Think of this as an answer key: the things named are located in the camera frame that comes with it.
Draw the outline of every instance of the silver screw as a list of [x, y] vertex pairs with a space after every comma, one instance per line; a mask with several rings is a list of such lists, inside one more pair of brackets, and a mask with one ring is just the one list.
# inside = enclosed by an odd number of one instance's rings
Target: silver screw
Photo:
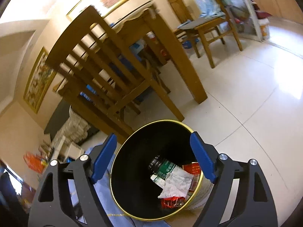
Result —
[[226, 154], [219, 155], [220, 160], [227, 160], [228, 156]]
[[257, 162], [255, 159], [251, 159], [251, 160], [250, 160], [250, 163], [251, 163], [253, 166], [255, 166], [256, 164], [258, 164], [258, 162]]
[[87, 154], [83, 154], [80, 156], [80, 160], [82, 161], [86, 161], [88, 159], [88, 155]]
[[51, 165], [51, 166], [55, 166], [55, 165], [57, 165], [57, 164], [58, 164], [58, 161], [55, 160], [55, 159], [53, 159], [53, 160], [50, 162], [50, 165]]

